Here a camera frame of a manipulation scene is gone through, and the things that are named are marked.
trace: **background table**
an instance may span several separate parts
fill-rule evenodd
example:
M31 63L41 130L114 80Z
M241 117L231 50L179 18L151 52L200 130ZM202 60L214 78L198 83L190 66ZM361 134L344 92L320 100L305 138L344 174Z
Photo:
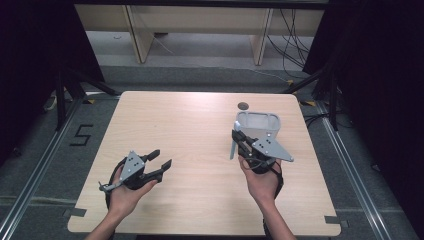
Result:
M229 160L231 129L240 111L281 118L278 141L295 161L283 162L285 185L276 204L295 235L335 236L336 216L297 100L292 95L196 92L125 92L117 105L72 216L72 232L90 232L105 216L104 193L113 168L130 150L160 149L146 172L173 159L163 182L139 202L117 232L143 234L263 235L238 160Z

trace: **gray carpet floor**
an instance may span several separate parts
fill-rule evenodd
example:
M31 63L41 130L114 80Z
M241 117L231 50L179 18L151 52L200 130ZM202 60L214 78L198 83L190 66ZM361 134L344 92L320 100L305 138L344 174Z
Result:
M289 87L287 80L299 82L307 75L302 72L235 70L225 68L139 68L103 67L108 86L118 91L212 91L279 93ZM86 91L98 91L83 84ZM300 102L312 100L313 84L295 94ZM26 209L12 239L82 239L85 234L67 230L66 211L74 207L102 137L107 129L118 100L96 99L79 106L68 131L60 143L47 172ZM317 107L301 105L304 116L318 113ZM14 199L24 188L32 170L43 155L56 128L55 110L40 115L19 146L22 155L8 159L0 169L0 220L7 215ZM396 198L383 177L371 168L373 163L360 136L347 115L338 115L339 134L382 214L393 239L418 239ZM90 135L85 146L73 146ZM330 196L342 222L342 232L332 239L376 239L358 198L341 164L339 156L326 132L322 120L313 122L309 133L322 168ZM135 236L116 234L115 239L227 239L228 237ZM302 237L299 239L328 239Z

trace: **table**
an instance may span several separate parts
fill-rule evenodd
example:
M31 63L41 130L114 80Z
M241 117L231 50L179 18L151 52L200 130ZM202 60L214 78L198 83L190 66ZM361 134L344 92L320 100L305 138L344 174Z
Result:
M282 162L285 185L276 204L295 235L336 236L335 217L311 139L293 95L206 92L124 92L77 201L71 232L90 232L105 216L104 193L112 170L130 150L160 149L146 172L173 159L163 182L144 196L116 229L121 233L263 235L262 216L248 193L237 160L229 160L238 103L281 118L277 140L294 157Z

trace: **light wood table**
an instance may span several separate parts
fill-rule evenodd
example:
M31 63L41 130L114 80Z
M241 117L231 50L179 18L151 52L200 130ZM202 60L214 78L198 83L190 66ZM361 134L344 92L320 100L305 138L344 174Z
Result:
M72 232L90 232L105 216L104 193L130 150L161 150L146 165L154 171L169 159L163 182L144 196L117 228L121 233L263 235L262 215L249 195L238 160L229 160L231 129L240 111L270 112L281 119L277 140L294 157L282 162L284 187L276 204L298 236L335 236L339 224L298 102L292 95L197 92L125 92L113 114L72 216Z

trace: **person's left hand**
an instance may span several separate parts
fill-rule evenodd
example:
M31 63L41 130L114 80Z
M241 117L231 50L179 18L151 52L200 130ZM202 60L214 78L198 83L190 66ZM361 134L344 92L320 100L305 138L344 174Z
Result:
M123 166L121 166L115 173L113 183L119 181L119 176L121 176ZM157 180L150 181L146 183L142 188L137 190L131 190L126 186L120 186L115 188L110 196L110 205L108 214L112 214L119 219L124 219L132 211L134 211L137 206L138 201L146 193L148 193L157 183Z

